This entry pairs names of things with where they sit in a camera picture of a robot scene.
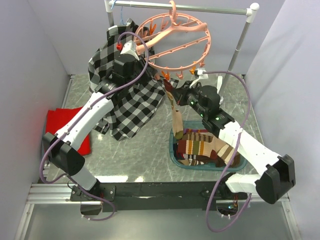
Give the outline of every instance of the white plastic joint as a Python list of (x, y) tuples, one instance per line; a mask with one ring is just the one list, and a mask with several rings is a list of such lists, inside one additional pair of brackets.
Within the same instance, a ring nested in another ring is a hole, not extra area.
[(259, 8), (260, 8), (259, 3), (254, 2), (250, 5), (250, 8), (246, 9), (246, 16), (247, 16), (246, 22), (247, 23), (251, 24), (254, 21)]
[(114, 0), (104, 0), (105, 11), (107, 13), (112, 13), (111, 6), (114, 3)]

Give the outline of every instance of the gray wall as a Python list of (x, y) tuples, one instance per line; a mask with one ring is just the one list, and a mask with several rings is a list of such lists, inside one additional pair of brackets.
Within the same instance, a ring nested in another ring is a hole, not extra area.
[(320, 4), (286, 0), (246, 76), (265, 144), (295, 160), (289, 192), (305, 240), (319, 239)]
[[(88, 60), (106, 40), (106, 29), (109, 27), (108, 17), (103, 0), (29, 0), (32, 8), (50, 37), (66, 71), (69, 74), (85, 74), (88, 72)], [(154, 0), (157, 3), (169, 3), (169, 0)], [(254, 0), (177, 0), (177, 4), (215, 6), (246, 9)], [(259, 13), (248, 31), (243, 48), (239, 54), (234, 71), (245, 74), (254, 59), (261, 43), (266, 37), (284, 0), (258, 0)], [(115, 23), (120, 22), (121, 7), (114, 7)], [(147, 18), (165, 13), (163, 9), (124, 7), (123, 18), (132, 18), (140, 24)], [(207, 22), (213, 45), (206, 58), (207, 70), (226, 70), (243, 26), (245, 16), (217, 13), (188, 12), (194, 17)], [(157, 51), (168, 49), (168, 46), (181, 45), (183, 40), (189, 42), (187, 36), (177, 34), (157, 45)], [(201, 54), (204, 46), (173, 57), (160, 58), (163, 66), (182, 66), (196, 60), (195, 53)]]
[(38, 177), (48, 109), (61, 105), (67, 73), (27, 0), (0, 1), (0, 239), (14, 238)]

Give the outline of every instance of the table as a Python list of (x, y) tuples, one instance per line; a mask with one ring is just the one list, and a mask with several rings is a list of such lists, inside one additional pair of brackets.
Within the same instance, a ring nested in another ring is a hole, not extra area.
[[(186, 75), (184, 80), (189, 80), (191, 77)], [(201, 83), (203, 86), (209, 84), (216, 86), (217, 78), (216, 74), (211, 74), (209, 80)], [(64, 107), (73, 109), (83, 106), (90, 98), (89, 77), (75, 75), (71, 81)], [(248, 98), (244, 87), (235, 77), (229, 79), (221, 107), (239, 123), (243, 121)], [(201, 120), (189, 106), (177, 109), (181, 111), (183, 120)], [(154, 117), (132, 139), (117, 141), (109, 132), (103, 135), (92, 130), (90, 133), (92, 153), (85, 156), (85, 165), (102, 183), (216, 181), (221, 174), (220, 171), (184, 169), (172, 162), (169, 154), (171, 128), (171, 106), (167, 96), (164, 96)], [(252, 108), (244, 129), (262, 143)], [(249, 162), (238, 173), (257, 174)], [(51, 164), (47, 179), (51, 181), (59, 174), (61, 170)], [(67, 181), (67, 178), (62, 178), (57, 183), (67, 183)]]

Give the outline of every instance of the folded red cloth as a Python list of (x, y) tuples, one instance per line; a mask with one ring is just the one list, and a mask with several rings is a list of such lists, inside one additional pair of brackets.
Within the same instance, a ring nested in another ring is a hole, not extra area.
[[(67, 109), (67, 108), (57, 108), (55, 111), (49, 110), (46, 116), (45, 132), (55, 134), (59, 129), (65, 126), (70, 120), (81, 110), (82, 107)], [(91, 153), (90, 147), (90, 137), (89, 135), (85, 137), (78, 153), (82, 156)]]

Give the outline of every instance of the black and white checkered shirt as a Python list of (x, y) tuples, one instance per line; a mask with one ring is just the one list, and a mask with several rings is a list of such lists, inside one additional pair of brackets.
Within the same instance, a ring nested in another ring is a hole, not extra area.
[[(126, 25), (111, 27), (106, 32), (107, 42), (96, 51), (88, 63), (91, 92), (106, 76), (107, 69), (113, 66), (113, 60), (120, 55), (116, 48), (119, 35), (135, 32), (137, 28), (138, 25), (129, 19)], [(120, 42), (124, 45), (132, 39), (132, 35), (127, 35), (123, 36)], [(155, 54), (153, 48), (149, 50), (149, 54)], [(176, 87), (178, 81), (172, 79), (171, 84)], [(105, 134), (109, 128), (110, 134), (118, 141), (125, 137), (132, 138), (156, 113), (164, 95), (160, 81), (153, 79), (147, 83), (134, 84), (128, 90), (128, 95), (97, 123), (95, 130)]]

